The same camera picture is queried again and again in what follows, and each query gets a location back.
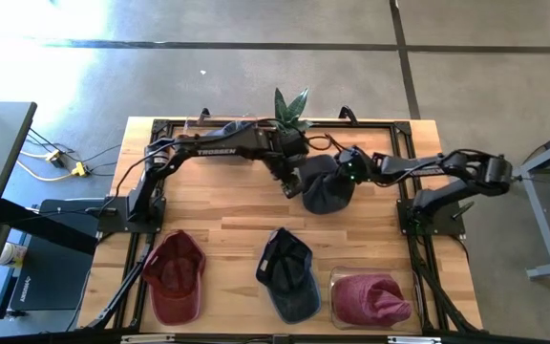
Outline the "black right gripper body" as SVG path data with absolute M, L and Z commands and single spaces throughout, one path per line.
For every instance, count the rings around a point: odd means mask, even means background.
M 357 146 L 344 148 L 335 155 L 335 160 L 341 170 L 340 174 L 353 183 L 363 183 L 369 180 L 369 170 L 366 155 Z

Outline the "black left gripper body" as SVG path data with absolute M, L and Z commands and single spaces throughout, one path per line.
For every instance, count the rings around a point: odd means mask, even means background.
M 298 168 L 304 163 L 303 155 L 287 157 L 278 155 L 275 157 L 275 176 L 282 189 L 301 189 L 302 182 Z

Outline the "faded blue baseball cap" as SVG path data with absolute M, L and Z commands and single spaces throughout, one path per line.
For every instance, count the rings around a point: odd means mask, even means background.
M 348 206 L 355 183 L 345 176 L 329 155 L 310 157 L 299 167 L 305 209 L 317 215 L 340 211 Z

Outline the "blue denim baseball cap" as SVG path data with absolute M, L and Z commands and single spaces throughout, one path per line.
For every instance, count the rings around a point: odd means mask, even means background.
M 245 120 L 230 121 L 230 122 L 227 122 L 225 126 L 223 126 L 222 128 L 209 131 L 205 133 L 205 135 L 207 137 L 227 136 L 235 132 L 238 132 L 240 130 L 243 130 L 246 127 L 252 127 L 253 125 L 254 125 L 253 121 L 245 121 Z

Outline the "navy cap with white label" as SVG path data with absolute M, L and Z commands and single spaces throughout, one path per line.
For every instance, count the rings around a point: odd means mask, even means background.
M 306 321 L 321 309 L 312 259 L 309 246 L 284 227 L 274 230 L 264 246 L 255 277 L 286 324 Z

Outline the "maroon baseball cap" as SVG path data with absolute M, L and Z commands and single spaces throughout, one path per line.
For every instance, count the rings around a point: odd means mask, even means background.
M 413 310 L 386 273 L 343 277 L 334 283 L 331 299 L 336 317 L 355 326 L 391 327 L 408 320 Z
M 160 324 L 177 326 L 199 317 L 205 265 L 204 252 L 183 230 L 169 234 L 151 251 L 141 276 Z

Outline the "snake plant in white pot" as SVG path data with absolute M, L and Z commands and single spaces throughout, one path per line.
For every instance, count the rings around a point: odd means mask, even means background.
M 304 133 L 313 123 L 302 119 L 302 113 L 307 105 L 308 88 L 305 88 L 289 104 L 279 88 L 274 92 L 274 119 L 270 121 L 281 133 L 291 135 Z

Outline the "clear plastic bin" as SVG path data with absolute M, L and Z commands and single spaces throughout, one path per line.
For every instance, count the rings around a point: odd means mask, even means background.
M 399 322 L 391 327 L 363 327 L 355 326 L 342 322 L 334 314 L 334 308 L 331 299 L 331 290 L 334 283 L 346 276 L 357 274 L 375 274 L 386 273 L 389 274 L 399 285 L 403 296 L 406 301 L 412 305 L 411 317 L 404 321 Z M 395 271 L 393 269 L 371 269 L 371 268 L 351 268 L 339 266 L 334 268 L 329 275 L 328 280 L 328 307 L 330 313 L 330 320 L 335 328 L 343 331 L 374 331 L 374 332 L 401 332 L 401 333 L 417 333 L 420 330 L 421 321 L 423 320 L 424 308 L 421 305 L 421 300 L 417 295 L 417 286 L 415 285 L 416 277 L 412 272 L 407 271 Z
M 252 127 L 233 134 L 221 137 L 207 137 L 205 133 L 220 129 L 227 122 L 245 120 L 253 121 Z M 176 150 L 187 150 L 198 157 L 222 157 L 240 156 L 243 147 L 248 147 L 255 142 L 257 118 L 251 116 L 241 117 L 213 117 L 200 119 L 188 117 L 183 125 L 182 133 L 176 138 L 174 145 Z

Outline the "black crossbeam with silver brackets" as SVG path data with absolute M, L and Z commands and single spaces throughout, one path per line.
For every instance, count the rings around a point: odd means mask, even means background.
M 422 334 L 232 334 L 79 330 L 26 335 L 21 341 L 27 344 L 550 344 L 550 339 L 442 331 Z

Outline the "black desk leg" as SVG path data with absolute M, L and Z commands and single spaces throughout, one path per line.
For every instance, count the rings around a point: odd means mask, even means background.
M 67 214 L 74 214 L 74 212 L 37 214 L 19 204 L 5 199 L 0 200 L 0 225 L 21 230 L 62 247 L 93 255 L 97 244 L 95 236 L 85 234 L 53 219 L 53 217 Z

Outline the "black Husky tool cabinet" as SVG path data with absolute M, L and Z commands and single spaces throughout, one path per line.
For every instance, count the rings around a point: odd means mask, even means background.
M 15 278 L 7 318 L 25 318 L 33 312 L 67 312 L 63 329 L 75 324 L 81 292 L 86 288 L 93 256 L 27 235 L 26 254 Z

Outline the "white paper cup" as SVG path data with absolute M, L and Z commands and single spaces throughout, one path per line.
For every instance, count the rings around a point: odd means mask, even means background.
M 6 242 L 0 255 L 0 266 L 9 268 L 21 268 L 27 248 L 22 245 Z

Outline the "black aluminium table frame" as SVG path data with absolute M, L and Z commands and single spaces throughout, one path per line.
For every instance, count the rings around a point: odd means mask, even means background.
M 173 124 L 173 134 L 183 132 L 185 118 L 128 119 L 118 157 L 115 185 L 127 168 L 142 158 L 152 140 L 156 124 Z M 308 136 L 330 133 L 343 145 L 357 144 L 367 153 L 416 153 L 428 157 L 441 151 L 433 120 L 360 120 L 352 125 L 342 119 L 320 118 Z M 155 246 L 169 233 L 189 233 L 207 257 L 203 275 L 203 301 L 199 317 L 179 326 L 161 324 L 153 311 L 151 295 L 139 282 L 131 288 L 128 301 L 107 328 L 138 324 L 140 333 L 244 333 L 265 334 L 386 334 L 380 330 L 340 330 L 329 313 L 330 274 L 335 268 L 384 269 L 396 278 L 405 297 L 415 300 L 413 273 L 407 237 L 398 228 L 396 201 L 412 194 L 415 187 L 438 188 L 444 177 L 432 177 L 405 185 L 380 188 L 371 183 L 358 185 L 350 205 L 335 214 L 317 216 L 305 211 L 301 198 L 287 199 L 279 183 L 259 161 L 192 159 L 167 178 L 164 197 L 164 224 Z M 321 310 L 307 321 L 286 324 L 275 311 L 267 290 L 254 277 L 258 259 L 271 232 L 286 227 L 311 247 L 313 271 L 322 292 Z M 100 244 L 95 252 L 85 291 L 78 327 L 97 318 L 117 290 L 127 262 L 139 257 L 145 235 L 117 233 Z M 442 287 L 475 327 L 482 328 L 470 269 L 462 246 L 454 239 L 433 238 L 435 260 Z

